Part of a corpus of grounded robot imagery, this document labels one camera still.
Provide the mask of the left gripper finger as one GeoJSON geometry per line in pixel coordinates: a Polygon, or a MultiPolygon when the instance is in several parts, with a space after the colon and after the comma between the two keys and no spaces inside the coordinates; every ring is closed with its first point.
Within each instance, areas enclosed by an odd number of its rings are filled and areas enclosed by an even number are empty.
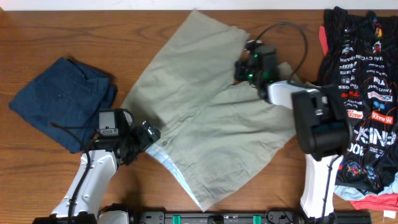
{"type": "Polygon", "coordinates": [[[128,142],[127,145],[127,165],[133,163],[140,153],[146,151],[151,142],[128,142]]]}
{"type": "Polygon", "coordinates": [[[151,125],[148,121],[142,122],[142,128],[144,129],[144,132],[152,142],[156,142],[160,139],[161,137],[160,131],[156,127],[151,125]]]}

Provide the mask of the khaki beige shorts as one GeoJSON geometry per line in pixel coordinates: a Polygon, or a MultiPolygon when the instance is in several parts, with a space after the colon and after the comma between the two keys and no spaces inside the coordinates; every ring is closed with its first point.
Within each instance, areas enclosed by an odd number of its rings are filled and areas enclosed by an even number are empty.
{"type": "Polygon", "coordinates": [[[292,111],[234,84],[248,34],[192,11],[122,103],[160,130],[148,153],[201,210],[235,193],[295,135],[292,111]]]}

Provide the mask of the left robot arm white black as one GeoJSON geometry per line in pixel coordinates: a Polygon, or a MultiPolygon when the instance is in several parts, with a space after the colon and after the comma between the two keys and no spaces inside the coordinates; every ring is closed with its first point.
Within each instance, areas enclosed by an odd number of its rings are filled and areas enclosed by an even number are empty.
{"type": "Polygon", "coordinates": [[[127,205],[114,203],[101,208],[105,190],[119,166],[128,166],[160,139],[160,131],[147,121],[135,126],[100,126],[98,136],[83,148],[79,170],[62,201],[37,223],[134,223],[127,205]]]}

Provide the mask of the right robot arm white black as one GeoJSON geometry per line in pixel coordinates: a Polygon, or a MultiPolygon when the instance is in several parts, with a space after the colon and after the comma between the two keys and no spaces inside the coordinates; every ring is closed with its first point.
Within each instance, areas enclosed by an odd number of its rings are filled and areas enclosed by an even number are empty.
{"type": "Polygon", "coordinates": [[[276,66],[257,58],[236,61],[234,79],[254,85],[266,102],[293,111],[298,143],[306,159],[305,187],[300,199],[302,221],[337,223],[333,188],[352,130],[336,87],[281,80],[276,66]]]}

